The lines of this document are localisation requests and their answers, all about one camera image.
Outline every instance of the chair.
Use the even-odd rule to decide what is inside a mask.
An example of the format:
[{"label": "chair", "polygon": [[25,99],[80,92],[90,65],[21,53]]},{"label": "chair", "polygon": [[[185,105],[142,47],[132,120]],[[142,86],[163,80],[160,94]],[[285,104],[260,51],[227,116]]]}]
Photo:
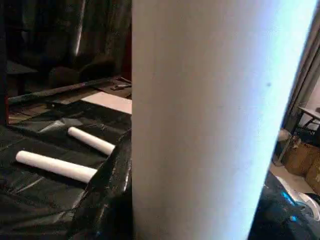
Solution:
[{"label": "chair", "polygon": [[[317,107],[317,108],[315,109],[315,111],[316,111],[317,113],[320,113],[320,107]],[[320,125],[320,122],[313,117],[313,118],[311,118],[309,121],[307,121],[306,124],[303,125],[303,127],[304,127],[304,128],[307,128],[309,124]]]}]

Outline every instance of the white paper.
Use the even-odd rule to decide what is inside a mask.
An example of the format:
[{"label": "white paper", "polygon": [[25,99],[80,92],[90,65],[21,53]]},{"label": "white paper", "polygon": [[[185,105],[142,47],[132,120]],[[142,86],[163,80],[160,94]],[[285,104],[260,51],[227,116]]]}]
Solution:
[{"label": "white paper", "polygon": [[132,114],[132,100],[114,96],[105,92],[98,92],[81,99],[82,101],[97,104],[123,113]]}]

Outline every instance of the cardboard box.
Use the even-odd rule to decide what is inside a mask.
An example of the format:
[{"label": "cardboard box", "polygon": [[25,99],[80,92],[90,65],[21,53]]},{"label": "cardboard box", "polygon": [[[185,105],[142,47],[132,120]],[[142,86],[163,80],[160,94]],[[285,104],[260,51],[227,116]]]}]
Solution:
[{"label": "cardboard box", "polygon": [[291,174],[304,177],[314,160],[318,158],[320,148],[302,142],[285,154],[285,168]]},{"label": "cardboard box", "polygon": [[306,175],[305,181],[317,194],[320,194],[320,158],[313,162]]}]

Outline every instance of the black plastic sheet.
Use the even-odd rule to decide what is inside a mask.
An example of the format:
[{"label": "black plastic sheet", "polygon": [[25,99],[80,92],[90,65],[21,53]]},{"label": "black plastic sheet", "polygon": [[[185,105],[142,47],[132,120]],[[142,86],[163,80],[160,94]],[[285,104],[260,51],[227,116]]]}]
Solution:
[{"label": "black plastic sheet", "polygon": [[29,120],[12,124],[10,127],[24,135],[36,137],[64,149],[92,156],[105,156],[68,136],[68,128],[77,127],[109,143],[116,144],[119,137],[131,128],[131,115],[80,100]]},{"label": "black plastic sheet", "polygon": [[[131,116],[79,101],[9,128],[0,127],[0,239],[65,237],[71,231],[69,227],[74,213],[82,203],[87,187],[79,181],[16,162],[18,151],[96,169],[104,164],[103,183],[112,189],[122,189],[124,181],[131,179],[128,175],[131,160],[107,160],[108,156],[68,136],[71,126],[117,144],[130,129]],[[115,204],[114,198],[122,195],[121,191],[115,192],[117,194],[109,194],[113,193],[111,191],[105,195],[112,205]],[[124,192],[124,196],[131,196],[131,192]]]}]

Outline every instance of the white roll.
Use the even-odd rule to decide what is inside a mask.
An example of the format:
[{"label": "white roll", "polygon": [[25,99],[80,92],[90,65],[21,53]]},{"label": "white roll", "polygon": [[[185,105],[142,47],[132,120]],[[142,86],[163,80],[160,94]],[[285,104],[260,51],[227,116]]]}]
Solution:
[{"label": "white roll", "polygon": [[68,129],[68,134],[107,155],[110,155],[115,148],[115,145],[73,126]]},{"label": "white roll", "polygon": [[88,183],[97,170],[56,158],[35,154],[28,151],[19,151],[15,159],[22,164],[59,174],[83,183]]},{"label": "white roll", "polygon": [[316,3],[134,1],[135,239],[247,239]]}]

